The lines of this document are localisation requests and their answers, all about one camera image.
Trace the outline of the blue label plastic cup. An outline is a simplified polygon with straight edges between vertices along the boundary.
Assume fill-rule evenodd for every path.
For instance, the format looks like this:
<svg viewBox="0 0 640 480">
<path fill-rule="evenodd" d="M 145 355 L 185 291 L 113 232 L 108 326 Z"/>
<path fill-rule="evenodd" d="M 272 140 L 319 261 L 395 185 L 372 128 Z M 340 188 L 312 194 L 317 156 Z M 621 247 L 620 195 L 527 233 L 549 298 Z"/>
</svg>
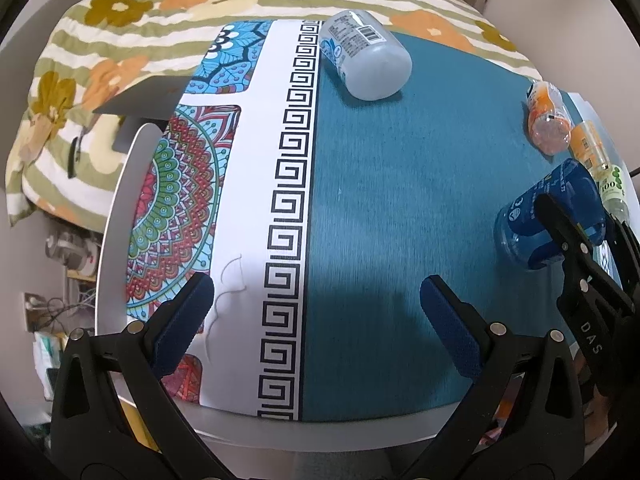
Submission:
<svg viewBox="0 0 640 480">
<path fill-rule="evenodd" d="M 596 182 L 569 158 L 499 211 L 494 234 L 503 259 L 533 271 L 558 261 L 571 242 L 600 245 L 605 230 Z"/>
</svg>

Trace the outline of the green label clear cup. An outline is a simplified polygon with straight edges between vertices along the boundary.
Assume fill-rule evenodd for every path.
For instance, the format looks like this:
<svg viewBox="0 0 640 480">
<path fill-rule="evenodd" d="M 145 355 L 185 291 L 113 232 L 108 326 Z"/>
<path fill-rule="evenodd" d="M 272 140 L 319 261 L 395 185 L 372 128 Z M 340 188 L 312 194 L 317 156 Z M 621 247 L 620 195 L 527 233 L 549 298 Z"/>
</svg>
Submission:
<svg viewBox="0 0 640 480">
<path fill-rule="evenodd" d="M 620 167 L 613 164 L 605 166 L 600 172 L 598 188 L 606 211 L 618 221 L 627 222 L 629 209 L 625 182 Z"/>
</svg>

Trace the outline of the yellow orange label cup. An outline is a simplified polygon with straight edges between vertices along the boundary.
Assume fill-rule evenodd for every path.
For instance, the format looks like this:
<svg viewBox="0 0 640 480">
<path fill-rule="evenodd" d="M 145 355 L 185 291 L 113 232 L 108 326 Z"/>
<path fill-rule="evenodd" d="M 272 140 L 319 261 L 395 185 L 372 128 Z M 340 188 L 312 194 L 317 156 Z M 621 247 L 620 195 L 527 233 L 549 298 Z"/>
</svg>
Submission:
<svg viewBox="0 0 640 480">
<path fill-rule="evenodd" d="M 570 152 L 596 181 L 611 166 L 598 129 L 591 120 L 585 120 L 573 128 L 570 133 Z"/>
</svg>

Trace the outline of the orange label clear cup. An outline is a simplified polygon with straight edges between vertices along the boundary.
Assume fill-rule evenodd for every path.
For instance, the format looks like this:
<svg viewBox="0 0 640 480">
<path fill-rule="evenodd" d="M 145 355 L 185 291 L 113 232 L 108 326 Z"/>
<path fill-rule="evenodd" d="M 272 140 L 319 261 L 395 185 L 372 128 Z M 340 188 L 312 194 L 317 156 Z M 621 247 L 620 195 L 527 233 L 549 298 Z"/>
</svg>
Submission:
<svg viewBox="0 0 640 480">
<path fill-rule="evenodd" d="M 529 141 L 542 154 L 553 156 L 565 151 L 573 129 L 561 91 L 548 81 L 534 81 L 526 93 Z"/>
</svg>

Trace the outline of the white frosted plastic cup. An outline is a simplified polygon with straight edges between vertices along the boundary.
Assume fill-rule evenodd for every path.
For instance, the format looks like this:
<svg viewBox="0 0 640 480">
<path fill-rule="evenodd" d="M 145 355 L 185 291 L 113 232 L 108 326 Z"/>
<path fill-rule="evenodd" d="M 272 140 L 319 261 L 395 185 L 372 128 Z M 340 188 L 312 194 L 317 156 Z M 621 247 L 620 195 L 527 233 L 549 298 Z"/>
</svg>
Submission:
<svg viewBox="0 0 640 480">
<path fill-rule="evenodd" d="M 397 93 L 412 73 L 412 58 L 371 13 L 343 10 L 320 28 L 320 48 L 347 91 L 361 101 Z"/>
</svg>

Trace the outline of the teal patterned tablecloth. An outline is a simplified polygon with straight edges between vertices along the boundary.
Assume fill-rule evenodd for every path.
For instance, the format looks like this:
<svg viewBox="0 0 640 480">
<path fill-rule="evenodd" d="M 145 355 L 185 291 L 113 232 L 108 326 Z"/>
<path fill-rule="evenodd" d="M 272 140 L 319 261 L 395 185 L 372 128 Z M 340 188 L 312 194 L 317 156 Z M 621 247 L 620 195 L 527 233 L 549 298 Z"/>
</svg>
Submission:
<svg viewBox="0 0 640 480">
<path fill-rule="evenodd" d="M 515 333 L 564 327 L 561 268 L 518 266 L 494 237 L 499 210 L 561 165 L 526 139 L 529 79 L 401 43 L 407 83 L 362 102 L 316 23 L 218 30 L 157 145 L 129 245 L 134 318 L 193 273 L 215 284 L 171 393 L 304 422 L 456 402 L 468 384 L 420 306 L 431 274 Z"/>
</svg>

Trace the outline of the grey laptop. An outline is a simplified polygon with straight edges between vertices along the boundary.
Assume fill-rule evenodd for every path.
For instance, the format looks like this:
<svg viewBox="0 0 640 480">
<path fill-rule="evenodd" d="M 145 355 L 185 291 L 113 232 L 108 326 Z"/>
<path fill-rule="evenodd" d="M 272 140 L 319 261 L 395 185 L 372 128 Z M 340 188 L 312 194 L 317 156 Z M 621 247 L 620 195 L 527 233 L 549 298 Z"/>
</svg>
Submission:
<svg viewBox="0 0 640 480">
<path fill-rule="evenodd" d="M 164 130 L 178 105 L 189 76 L 151 76 L 108 99 L 96 109 L 100 115 L 118 116 L 111 148 L 126 154 L 138 129 L 150 122 Z"/>
</svg>

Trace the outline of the floral striped bed quilt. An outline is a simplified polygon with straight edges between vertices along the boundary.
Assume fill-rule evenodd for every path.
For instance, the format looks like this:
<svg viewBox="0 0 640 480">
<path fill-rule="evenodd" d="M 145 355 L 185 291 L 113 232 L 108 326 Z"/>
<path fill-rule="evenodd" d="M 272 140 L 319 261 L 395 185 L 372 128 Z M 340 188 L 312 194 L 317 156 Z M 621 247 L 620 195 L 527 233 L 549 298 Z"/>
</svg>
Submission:
<svg viewBox="0 0 640 480">
<path fill-rule="evenodd" d="M 93 112 L 153 76 L 188 76 L 236 20 L 324 20 L 370 12 L 394 32 L 484 58 L 530 79 L 539 73 L 479 10 L 463 0 L 79 0 L 44 45 L 13 73 L 1 65 L 2 197 L 10 223 L 37 208 L 82 228 L 104 229 L 124 159 L 112 149 L 117 122 Z"/>
</svg>

